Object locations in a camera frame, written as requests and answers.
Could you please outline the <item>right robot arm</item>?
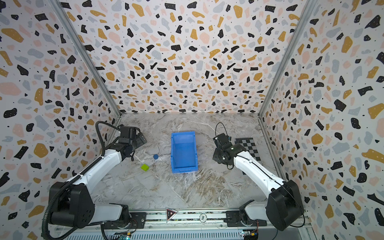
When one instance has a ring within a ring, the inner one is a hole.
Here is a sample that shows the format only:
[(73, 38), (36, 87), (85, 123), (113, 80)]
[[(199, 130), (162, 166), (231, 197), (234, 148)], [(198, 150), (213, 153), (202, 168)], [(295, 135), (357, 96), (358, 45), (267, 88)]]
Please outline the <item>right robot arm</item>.
[(237, 217), (228, 217), (227, 223), (242, 223), (251, 226), (256, 221), (269, 221), (277, 230), (283, 231), (304, 215), (304, 206), (298, 185), (284, 181), (262, 166), (245, 147), (233, 145), (225, 134), (213, 138), (216, 149), (213, 160), (227, 167), (235, 167), (247, 175), (264, 193), (266, 203), (250, 200), (239, 207)]

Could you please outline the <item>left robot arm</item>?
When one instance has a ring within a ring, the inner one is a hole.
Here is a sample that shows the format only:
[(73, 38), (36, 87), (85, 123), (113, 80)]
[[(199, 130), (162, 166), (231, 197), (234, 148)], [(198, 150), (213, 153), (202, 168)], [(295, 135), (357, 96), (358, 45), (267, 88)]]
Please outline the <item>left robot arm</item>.
[(136, 149), (147, 143), (137, 127), (119, 126), (120, 135), (109, 145), (102, 144), (102, 152), (88, 167), (66, 182), (57, 182), (49, 192), (49, 206), (45, 222), (81, 229), (108, 223), (125, 228), (131, 222), (126, 205), (97, 205), (91, 194), (98, 183), (126, 158), (133, 159)]

